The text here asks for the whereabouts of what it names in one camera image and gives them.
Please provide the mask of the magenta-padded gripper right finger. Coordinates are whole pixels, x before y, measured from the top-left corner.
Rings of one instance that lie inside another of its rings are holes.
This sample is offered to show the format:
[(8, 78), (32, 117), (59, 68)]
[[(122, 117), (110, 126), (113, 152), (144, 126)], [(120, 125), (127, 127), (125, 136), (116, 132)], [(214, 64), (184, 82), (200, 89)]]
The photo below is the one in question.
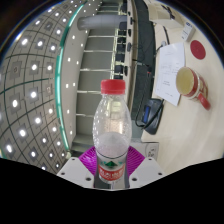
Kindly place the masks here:
[(133, 147), (128, 150), (126, 170), (130, 188), (143, 187), (165, 176), (153, 157), (144, 157)]

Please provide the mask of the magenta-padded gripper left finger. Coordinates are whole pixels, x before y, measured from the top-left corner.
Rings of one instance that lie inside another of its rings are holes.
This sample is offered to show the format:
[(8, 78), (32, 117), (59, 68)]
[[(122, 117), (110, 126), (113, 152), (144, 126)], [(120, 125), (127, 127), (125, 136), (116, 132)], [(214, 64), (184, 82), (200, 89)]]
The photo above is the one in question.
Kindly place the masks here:
[(79, 157), (69, 158), (57, 175), (81, 187), (93, 188), (96, 171), (96, 152), (95, 148), (91, 147)]

